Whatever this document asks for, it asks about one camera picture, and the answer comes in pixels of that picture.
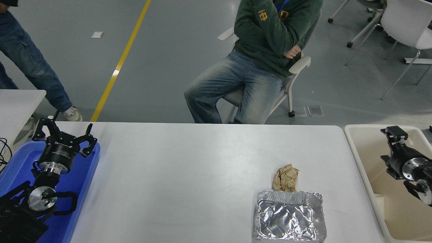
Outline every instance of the sneaker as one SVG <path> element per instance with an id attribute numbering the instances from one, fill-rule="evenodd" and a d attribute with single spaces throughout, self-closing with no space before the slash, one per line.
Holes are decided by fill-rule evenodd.
<path id="1" fill-rule="evenodd" d="M 66 120 L 68 120 L 70 122 L 82 122 L 83 121 L 83 117 L 81 116 L 78 109 L 75 108 L 74 106 L 71 106 L 69 109 L 67 109 L 66 111 L 64 111 L 62 113 L 63 113 L 64 117 L 66 118 Z"/>

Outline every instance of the blue tray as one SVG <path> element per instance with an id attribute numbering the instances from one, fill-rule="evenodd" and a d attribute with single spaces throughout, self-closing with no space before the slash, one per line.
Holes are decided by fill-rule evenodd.
<path id="1" fill-rule="evenodd" d="M 87 147 L 88 143 L 84 142 L 81 147 Z M 30 181 L 33 185 L 35 178 L 31 172 L 33 162 L 38 160 L 45 148 L 45 142 L 30 141 L 23 144 L 12 156 L 4 171 L 0 174 L 0 196 L 3 196 L 11 189 L 19 186 L 25 181 Z M 60 182 L 55 190 L 57 192 L 75 192 L 78 195 L 78 205 L 76 210 L 70 215 L 51 216 L 45 224 L 49 229 L 37 241 L 37 243 L 69 243 L 78 221 L 79 212 L 81 211 L 84 199 L 92 181 L 96 166 L 99 161 L 99 144 L 93 149 L 93 152 L 83 158 L 77 154 L 69 173 L 60 175 Z M 58 211 L 65 211 L 70 208 L 70 198 L 59 198 L 55 204 Z"/>

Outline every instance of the jeans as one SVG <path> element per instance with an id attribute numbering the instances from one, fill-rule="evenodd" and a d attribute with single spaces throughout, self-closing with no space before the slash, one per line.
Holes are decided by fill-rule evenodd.
<path id="1" fill-rule="evenodd" d="M 1 14 L 0 18 L 0 24 L 11 27 L 1 29 L 0 51 L 15 63 L 36 89 L 47 92 L 45 97 L 54 108 L 61 112 L 66 111 L 72 106 L 72 103 L 57 74 L 10 12 Z M 1 63 L 0 89 L 18 89 L 12 79 L 7 76 Z"/>
<path id="2" fill-rule="evenodd" d="M 282 85 L 278 76 L 233 51 L 196 78 L 184 97 L 196 123 L 222 123 L 216 103 L 227 93 L 244 87 L 233 123 L 264 124 Z"/>

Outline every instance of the hand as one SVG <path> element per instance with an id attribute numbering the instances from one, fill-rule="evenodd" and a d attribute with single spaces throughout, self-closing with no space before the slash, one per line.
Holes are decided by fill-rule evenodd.
<path id="1" fill-rule="evenodd" d="M 295 45 L 291 50 L 284 53 L 283 56 L 289 59 L 293 59 L 301 51 L 302 50 L 300 49 L 300 47 L 298 45 Z"/>
<path id="2" fill-rule="evenodd" d="M 8 5 L 0 3 L 0 13 L 6 13 L 8 8 L 9 8 Z"/>

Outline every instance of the cable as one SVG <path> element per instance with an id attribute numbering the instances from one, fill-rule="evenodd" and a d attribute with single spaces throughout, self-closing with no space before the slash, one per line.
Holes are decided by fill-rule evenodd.
<path id="1" fill-rule="evenodd" d="M 6 161 L 6 160 L 4 159 L 3 151 L 4 151 L 4 149 L 7 147 L 8 150 L 9 150 L 9 153 L 10 153 L 10 158 L 12 158 L 12 150 L 10 149 L 9 145 L 7 145 L 7 139 L 5 139 L 5 138 L 3 138 L 3 137 L 0 137 L 0 142 L 3 143 L 3 147 L 2 147 L 1 150 L 0 150 L 0 166 L 4 165 L 4 166 L 0 169 L 0 173 L 2 173 L 3 170 L 4 170 L 4 168 L 6 167 L 7 163 L 8 163 L 9 160 L 10 160 L 10 159 L 9 159 L 8 161 Z"/>

